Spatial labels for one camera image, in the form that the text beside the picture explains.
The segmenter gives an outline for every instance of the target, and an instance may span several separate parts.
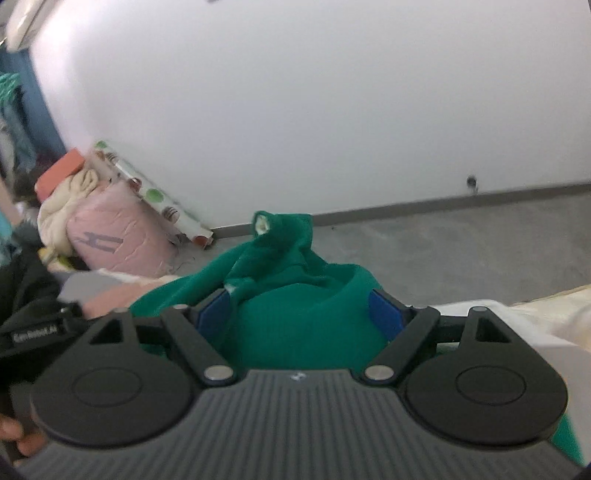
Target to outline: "beige blanket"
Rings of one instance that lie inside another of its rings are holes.
[[[37,226],[43,244],[60,255],[71,257],[74,250],[68,240],[66,223],[78,202],[96,188],[99,177],[93,169],[84,169],[64,179],[41,204]]]

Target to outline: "blue gripper pad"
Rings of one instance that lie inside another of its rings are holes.
[[[219,288],[190,309],[189,321],[203,338],[212,343],[225,330],[231,315],[230,294]]]
[[[391,342],[410,321],[410,309],[383,290],[372,290],[368,298],[369,319]]]

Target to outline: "metal pin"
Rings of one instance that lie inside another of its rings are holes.
[[[232,378],[234,370],[227,365],[212,365],[205,369],[203,375],[212,382],[222,382]]]
[[[375,381],[389,380],[394,376],[394,370],[388,365],[372,365],[365,369],[365,376]]]

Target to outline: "ribbed gray surface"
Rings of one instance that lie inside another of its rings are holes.
[[[562,480],[579,467],[552,445],[480,452],[418,427],[392,390],[346,371],[253,371],[208,390],[174,429],[142,445],[86,451],[53,443],[32,480]]]

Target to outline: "wrapping paper roll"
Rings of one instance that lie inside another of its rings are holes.
[[[203,248],[211,245],[213,242],[211,230],[202,226],[164,191],[137,171],[128,161],[121,158],[107,142],[98,141],[95,144],[95,153],[127,181],[137,196],[172,223],[181,233],[187,235],[194,244]]]

